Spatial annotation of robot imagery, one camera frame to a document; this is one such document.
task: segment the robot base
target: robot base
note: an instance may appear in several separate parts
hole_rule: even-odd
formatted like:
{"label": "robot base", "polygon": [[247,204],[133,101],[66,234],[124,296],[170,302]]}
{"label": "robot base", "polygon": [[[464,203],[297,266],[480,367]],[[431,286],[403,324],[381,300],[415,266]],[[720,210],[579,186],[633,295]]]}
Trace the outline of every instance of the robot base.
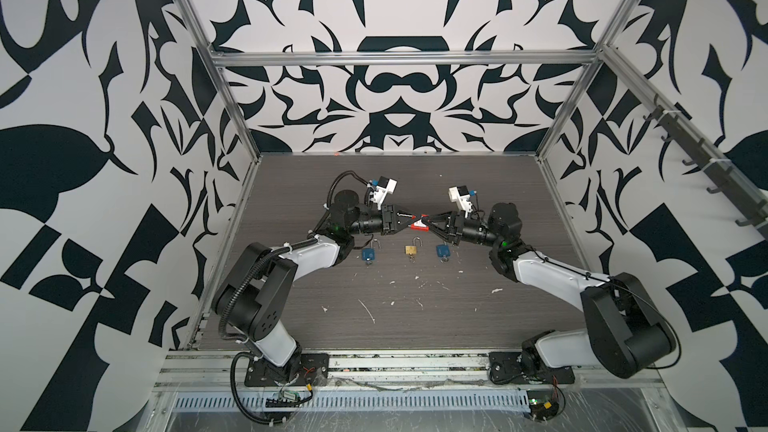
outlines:
{"label": "robot base", "polygon": [[[329,362],[328,354],[297,354],[295,358],[291,357],[282,368],[276,368],[268,360],[249,360],[245,374],[245,386],[275,387],[291,381],[297,374],[298,378],[292,383],[292,387],[303,387],[310,380],[312,385],[324,385],[328,378]],[[315,369],[313,372],[305,374],[304,368]]]}
{"label": "robot base", "polygon": [[491,362],[491,379],[494,382],[510,384],[527,384],[529,380],[545,380],[552,382],[552,377],[559,384],[572,384],[576,381],[570,367],[550,368],[539,357],[536,351],[536,341],[552,331],[541,332],[539,335],[523,342],[522,352],[491,352],[488,360]]}

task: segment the wooden table surface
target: wooden table surface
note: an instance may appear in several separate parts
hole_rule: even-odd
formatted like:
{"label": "wooden table surface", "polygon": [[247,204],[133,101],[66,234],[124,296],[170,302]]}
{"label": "wooden table surface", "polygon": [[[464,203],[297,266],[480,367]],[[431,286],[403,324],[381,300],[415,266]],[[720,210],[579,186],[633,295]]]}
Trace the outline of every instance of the wooden table surface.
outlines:
{"label": "wooden table surface", "polygon": [[[226,270],[252,242],[303,239],[322,215],[332,180],[348,169],[366,179],[394,178],[398,185],[386,203],[414,213],[453,210],[451,186],[477,190],[486,212],[496,202],[513,202],[526,243],[579,265],[532,157],[274,155],[260,164]],[[353,178],[344,178],[336,191],[344,188],[362,196]],[[423,247],[410,263],[405,246],[416,236]],[[584,326],[584,316],[571,305],[496,273],[487,247],[451,246],[451,259],[443,263],[436,254],[442,242],[429,232],[377,238],[382,247],[370,266],[353,251],[334,268],[294,282],[282,320],[304,349],[513,348],[544,330]],[[357,240],[361,244],[364,237]],[[218,339],[217,322],[212,314],[200,349],[233,348]]]}

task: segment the red object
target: red object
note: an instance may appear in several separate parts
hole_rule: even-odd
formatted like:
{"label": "red object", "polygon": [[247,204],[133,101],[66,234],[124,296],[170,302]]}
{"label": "red object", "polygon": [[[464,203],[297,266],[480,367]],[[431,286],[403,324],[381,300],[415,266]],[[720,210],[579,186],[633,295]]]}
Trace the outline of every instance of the red object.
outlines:
{"label": "red object", "polygon": [[411,228],[414,230],[429,230],[429,227],[424,225],[424,222],[419,220],[418,222],[414,222],[411,224]]}

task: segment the brass padlock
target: brass padlock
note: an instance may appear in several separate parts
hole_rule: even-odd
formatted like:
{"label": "brass padlock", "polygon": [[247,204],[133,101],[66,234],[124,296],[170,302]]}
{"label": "brass padlock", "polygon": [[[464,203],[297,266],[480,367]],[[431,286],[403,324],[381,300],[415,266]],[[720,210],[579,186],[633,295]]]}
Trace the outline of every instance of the brass padlock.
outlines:
{"label": "brass padlock", "polygon": [[416,261],[416,246],[415,245],[406,245],[406,255],[408,255],[408,258],[411,260],[411,262]]}
{"label": "brass padlock", "polygon": [[422,240],[419,237],[413,238],[413,245],[406,245],[406,255],[408,255],[408,259],[411,262],[416,262],[416,241],[418,240],[418,244],[422,244]]}

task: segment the black cable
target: black cable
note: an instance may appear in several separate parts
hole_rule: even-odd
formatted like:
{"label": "black cable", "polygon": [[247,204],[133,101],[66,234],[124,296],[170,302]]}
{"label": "black cable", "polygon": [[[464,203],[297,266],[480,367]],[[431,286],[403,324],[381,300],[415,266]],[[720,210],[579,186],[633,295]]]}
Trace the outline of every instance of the black cable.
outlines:
{"label": "black cable", "polygon": [[261,425],[280,425],[284,423],[289,416],[283,417],[282,421],[275,422],[274,419],[265,419],[261,418],[258,415],[254,415],[253,412],[248,410],[245,405],[243,404],[243,401],[240,399],[240,396],[237,395],[237,386],[235,385],[235,367],[237,366],[237,361],[240,360],[243,357],[248,358],[254,358],[254,355],[251,352],[239,352],[234,356],[232,359],[232,365],[230,366],[230,389],[232,389],[232,398],[235,400],[235,405],[237,406],[237,409],[250,421],[256,422],[257,424]]}
{"label": "black cable", "polygon": [[284,404],[283,407],[299,407],[300,405],[306,404],[307,402],[312,400],[315,397],[315,392],[314,390],[312,390],[312,386],[309,386],[307,389],[310,391],[309,397],[304,397],[303,399],[297,400],[296,402]]}
{"label": "black cable", "polygon": [[248,340],[248,336],[245,334],[230,334],[226,331],[226,323],[230,320],[230,315],[232,314],[232,311],[235,307],[235,304],[237,303],[238,299],[240,299],[240,296],[245,291],[246,287],[248,287],[248,284],[251,280],[254,279],[254,276],[258,273],[259,277],[263,275],[262,271],[266,268],[266,266],[270,263],[270,261],[280,255],[285,254],[286,252],[290,252],[291,250],[296,250],[298,248],[303,248],[308,245],[317,244],[316,238],[310,238],[302,242],[297,242],[296,244],[293,244],[290,247],[281,247],[276,248],[272,252],[269,252],[268,254],[264,255],[262,258],[256,261],[256,263],[251,266],[251,268],[248,270],[248,273],[245,274],[245,277],[243,277],[243,281],[240,283],[240,286],[237,288],[237,290],[232,294],[232,297],[230,297],[230,300],[226,303],[226,306],[224,307],[224,310],[221,313],[221,317],[219,318],[219,336],[225,340],[225,341],[242,341],[245,342]]}
{"label": "black cable", "polygon": [[310,234],[307,235],[307,237],[312,237],[315,231],[318,230],[322,226],[322,223],[325,222],[326,219],[328,218],[328,215],[330,213],[331,201],[333,199],[333,191],[336,190],[336,186],[339,185],[339,182],[341,182],[341,179],[347,176],[352,176],[353,178],[361,182],[366,187],[366,195],[363,198],[363,203],[367,202],[368,182],[363,177],[358,176],[353,170],[345,170],[344,172],[341,172],[338,177],[333,179],[333,184],[331,184],[331,188],[328,189],[328,196],[326,197],[326,211],[322,214],[320,221],[317,223],[314,229],[312,229]]}
{"label": "black cable", "polygon": [[504,380],[494,380],[494,378],[493,378],[493,371],[495,370],[496,367],[501,367],[501,365],[498,362],[491,362],[491,369],[488,371],[488,379],[494,385],[507,385],[507,384],[511,384],[514,379],[523,377],[523,374],[517,374],[517,375],[513,375],[510,378],[506,378]]}
{"label": "black cable", "polygon": [[554,380],[552,380],[550,382],[547,382],[546,380],[543,380],[543,379],[541,379],[539,377],[534,377],[534,379],[538,380],[539,382],[544,382],[545,384],[550,384],[558,392],[558,405],[560,405],[560,399],[559,398],[563,398],[563,405],[562,405],[562,407],[560,407],[558,412],[554,416],[552,416],[552,418],[560,417],[563,414],[563,412],[565,412],[565,405],[567,403],[567,401],[565,400],[565,394],[563,394],[562,389],[560,387],[558,387],[554,383]]}
{"label": "black cable", "polygon": [[475,193],[475,208],[477,209],[477,210],[475,210],[475,213],[476,213],[476,214],[477,214],[477,216],[478,216],[478,220],[479,220],[480,222],[482,222],[482,221],[483,221],[483,219],[485,218],[485,210],[482,210],[482,209],[480,208],[480,199],[478,198],[478,195],[477,195],[477,193]]}
{"label": "black cable", "polygon": [[[549,257],[543,257],[543,256],[541,256],[541,255],[538,253],[538,251],[537,251],[535,248],[533,248],[533,247],[531,247],[531,246],[529,245],[529,246],[528,246],[528,249],[529,249],[531,252],[533,252],[534,254],[536,254],[536,257],[539,257],[539,258],[540,258],[541,260],[543,260],[544,262],[549,262]],[[680,337],[677,335],[677,331],[675,330],[675,328],[674,328],[674,326],[672,325],[672,323],[671,323],[671,322],[669,322],[669,320],[668,320],[668,319],[667,319],[667,318],[666,318],[666,317],[665,317],[665,316],[664,316],[664,315],[663,315],[661,312],[659,312],[659,309],[657,309],[656,307],[654,307],[654,306],[653,306],[651,303],[649,303],[647,300],[645,300],[645,299],[644,299],[644,298],[642,298],[641,296],[637,295],[636,293],[632,292],[632,291],[631,291],[631,290],[629,290],[628,288],[626,288],[626,287],[622,287],[621,285],[619,285],[619,284],[616,284],[615,282],[611,282],[610,280],[603,280],[602,278],[597,278],[597,277],[595,277],[595,276],[593,276],[593,275],[591,275],[591,274],[590,274],[590,275],[584,274],[584,273],[582,273],[582,272],[580,272],[580,271],[578,271],[578,270],[575,270],[575,269],[573,269],[573,268],[571,268],[571,267],[569,267],[569,266],[567,266],[567,265],[564,265],[564,264],[558,264],[558,266],[560,266],[560,267],[562,267],[562,268],[564,268],[564,269],[566,269],[566,270],[569,270],[569,271],[571,271],[572,273],[575,273],[575,274],[579,274],[579,275],[581,275],[581,277],[584,277],[584,278],[586,278],[587,280],[589,280],[589,279],[594,279],[594,280],[596,280],[596,281],[600,281],[600,282],[602,282],[602,283],[605,283],[605,284],[610,284],[612,287],[616,287],[616,288],[619,288],[619,289],[621,289],[621,290],[623,290],[623,291],[625,291],[625,292],[628,292],[629,294],[633,295],[635,298],[638,298],[639,300],[641,300],[641,301],[642,301],[643,303],[645,303],[645,304],[646,304],[648,307],[650,307],[650,309],[651,309],[652,311],[656,312],[656,313],[659,315],[659,317],[661,317],[661,320],[663,320],[663,321],[664,321],[664,322],[665,322],[667,325],[669,325],[669,328],[670,328],[670,330],[672,331],[672,335],[674,336],[674,340],[677,342],[677,358],[674,360],[674,362],[672,362],[672,363],[671,363],[671,364],[669,364],[669,365],[665,365],[665,366],[662,366],[662,367],[650,367],[650,366],[648,366],[648,367],[646,367],[646,369],[651,369],[651,370],[664,370],[664,369],[672,368],[672,367],[674,367],[675,365],[677,365],[677,364],[678,364],[678,362],[680,362],[680,358],[682,358],[682,357],[683,357],[683,345],[682,345],[682,343],[680,342]]]}
{"label": "black cable", "polygon": [[365,244],[360,245],[360,246],[356,245],[356,246],[352,247],[352,250],[362,250],[365,247],[368,247],[368,245],[371,243],[371,240],[373,240],[373,234],[371,234],[371,237],[366,241]]}

